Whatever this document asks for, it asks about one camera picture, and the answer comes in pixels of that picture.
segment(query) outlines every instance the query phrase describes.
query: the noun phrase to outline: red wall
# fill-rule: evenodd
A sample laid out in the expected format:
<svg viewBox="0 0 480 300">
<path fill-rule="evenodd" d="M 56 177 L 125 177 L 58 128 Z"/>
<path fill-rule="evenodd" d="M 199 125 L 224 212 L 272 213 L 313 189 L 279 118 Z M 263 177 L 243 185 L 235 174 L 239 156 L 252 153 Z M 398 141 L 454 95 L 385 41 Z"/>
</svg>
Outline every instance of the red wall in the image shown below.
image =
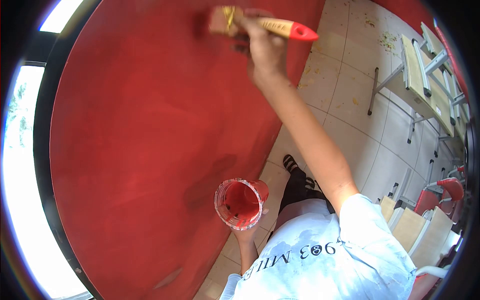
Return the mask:
<svg viewBox="0 0 480 300">
<path fill-rule="evenodd" d="M 389 11 L 399 16 L 403 21 L 407 22 L 420 35 L 422 30 L 420 23 L 424 22 L 435 34 L 433 27 L 433 17 L 430 12 L 419 0 L 372 0 L 382 5 Z"/>
<path fill-rule="evenodd" d="M 191 299 L 229 229 L 213 194 L 258 178 L 280 121 L 204 30 L 220 0 L 103 0 L 55 99 L 50 160 L 72 248 L 105 299 Z M 252 0 L 316 29 L 324 0 Z M 296 84 L 311 44 L 289 43 Z"/>
</svg>

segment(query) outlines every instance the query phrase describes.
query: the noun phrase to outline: tile floor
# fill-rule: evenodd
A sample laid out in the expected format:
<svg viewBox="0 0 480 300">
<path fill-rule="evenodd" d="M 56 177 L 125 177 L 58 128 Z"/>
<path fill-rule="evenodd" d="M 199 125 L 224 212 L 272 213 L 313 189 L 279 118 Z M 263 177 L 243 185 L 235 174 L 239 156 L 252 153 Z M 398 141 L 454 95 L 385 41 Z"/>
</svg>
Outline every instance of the tile floor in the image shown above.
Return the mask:
<svg viewBox="0 0 480 300">
<path fill-rule="evenodd" d="M 423 40 L 399 17 L 368 0 L 326 0 L 317 30 L 319 39 L 312 46 L 299 84 L 299 93 L 345 155 L 361 193 L 375 201 L 401 182 L 407 168 L 414 169 L 405 196 L 418 198 L 427 180 L 430 159 L 434 159 L 432 181 L 442 167 L 450 168 L 451 152 L 441 145 L 434 157 L 434 130 L 437 123 L 416 126 L 412 143 L 407 144 L 410 107 L 387 89 L 377 95 L 373 114 L 367 115 L 374 70 L 383 81 L 400 63 L 401 34 Z M 269 213 L 261 219 L 255 244 L 260 252 L 271 230 L 289 178 L 282 166 L 285 154 L 292 154 L 299 166 L 312 176 L 293 140 L 282 127 L 260 179 L 270 195 Z M 227 276 L 240 271 L 240 252 L 231 235 L 195 300 L 219 299 Z"/>
</svg>

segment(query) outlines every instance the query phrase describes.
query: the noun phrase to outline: paint cup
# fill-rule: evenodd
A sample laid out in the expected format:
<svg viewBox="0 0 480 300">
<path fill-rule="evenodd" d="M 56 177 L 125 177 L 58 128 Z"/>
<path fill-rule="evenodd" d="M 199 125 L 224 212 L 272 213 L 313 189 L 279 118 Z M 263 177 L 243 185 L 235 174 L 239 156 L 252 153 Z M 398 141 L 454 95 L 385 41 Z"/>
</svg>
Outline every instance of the paint cup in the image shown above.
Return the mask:
<svg viewBox="0 0 480 300">
<path fill-rule="evenodd" d="M 247 230 L 260 220 L 267 197 L 265 182 L 233 178 L 218 186 L 214 196 L 215 210 L 231 228 Z"/>
</svg>

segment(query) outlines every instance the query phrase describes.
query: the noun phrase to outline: hand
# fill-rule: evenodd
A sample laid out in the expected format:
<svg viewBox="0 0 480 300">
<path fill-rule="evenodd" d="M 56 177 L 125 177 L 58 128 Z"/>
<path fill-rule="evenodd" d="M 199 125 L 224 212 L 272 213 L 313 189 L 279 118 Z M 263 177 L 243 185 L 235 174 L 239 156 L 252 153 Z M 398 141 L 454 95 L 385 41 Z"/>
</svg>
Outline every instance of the hand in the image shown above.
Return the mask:
<svg viewBox="0 0 480 300">
<path fill-rule="evenodd" d="M 262 215 L 266 215 L 266 213 L 268 213 L 268 208 L 264 209 L 262 211 Z M 253 226 L 252 228 L 247 229 L 247 230 L 237 230 L 237 229 L 231 228 L 231 230 L 233 232 L 233 235 L 235 235 L 235 237 L 237 238 L 238 243 L 239 244 L 248 244 L 248 243 L 253 242 L 253 238 L 255 236 L 255 231 L 259 227 L 258 226 L 259 223 L 260 222 L 258 222 L 257 224 L 255 224 L 255 226 Z"/>
<path fill-rule="evenodd" d="M 245 9 L 243 16 L 236 16 L 233 20 L 247 32 L 238 34 L 235 39 L 249 42 L 248 45 L 234 45 L 233 49 L 247 56 L 248 77 L 264 91 L 275 85 L 278 80 L 288 80 L 287 40 L 261 28 L 255 19 L 249 17 L 273 17 L 273 15 L 261 10 Z"/>
</svg>

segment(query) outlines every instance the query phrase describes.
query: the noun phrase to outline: white t-shirt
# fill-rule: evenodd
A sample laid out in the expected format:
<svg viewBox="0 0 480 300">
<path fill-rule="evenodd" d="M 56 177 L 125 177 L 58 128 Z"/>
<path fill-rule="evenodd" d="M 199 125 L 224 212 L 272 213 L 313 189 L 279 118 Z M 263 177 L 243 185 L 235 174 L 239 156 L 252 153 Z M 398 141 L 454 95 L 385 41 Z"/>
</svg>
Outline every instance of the white t-shirt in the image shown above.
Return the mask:
<svg viewBox="0 0 480 300">
<path fill-rule="evenodd" d="M 220 300 L 407 299 L 416 267 L 392 236 L 380 206 L 361 194 L 340 220 L 325 200 L 284 208 L 259 258 L 231 274 Z"/>
</svg>

